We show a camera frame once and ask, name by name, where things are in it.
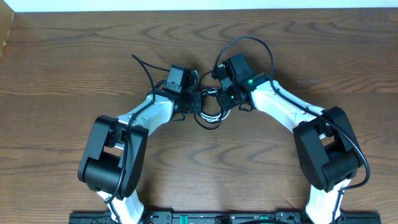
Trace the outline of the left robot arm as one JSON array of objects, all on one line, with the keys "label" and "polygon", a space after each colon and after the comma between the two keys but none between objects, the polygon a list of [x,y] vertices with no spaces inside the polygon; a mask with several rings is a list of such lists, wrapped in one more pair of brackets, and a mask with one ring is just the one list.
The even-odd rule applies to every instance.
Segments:
[{"label": "left robot arm", "polygon": [[198,72],[172,65],[168,74],[136,108],[115,118],[101,115],[91,129],[78,179],[104,200],[116,223],[139,223],[144,213],[136,187],[148,137],[177,113],[201,108]]}]

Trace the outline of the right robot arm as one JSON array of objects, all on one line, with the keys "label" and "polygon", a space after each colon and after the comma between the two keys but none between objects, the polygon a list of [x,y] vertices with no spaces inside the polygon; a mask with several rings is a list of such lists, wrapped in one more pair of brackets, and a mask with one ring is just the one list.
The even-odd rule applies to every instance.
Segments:
[{"label": "right robot arm", "polygon": [[243,54],[216,62],[218,102],[224,110],[247,103],[287,128],[294,136],[301,170],[311,184],[305,213],[312,223],[335,223],[351,179],[368,162],[346,113],[301,100],[281,87],[272,74],[255,73]]}]

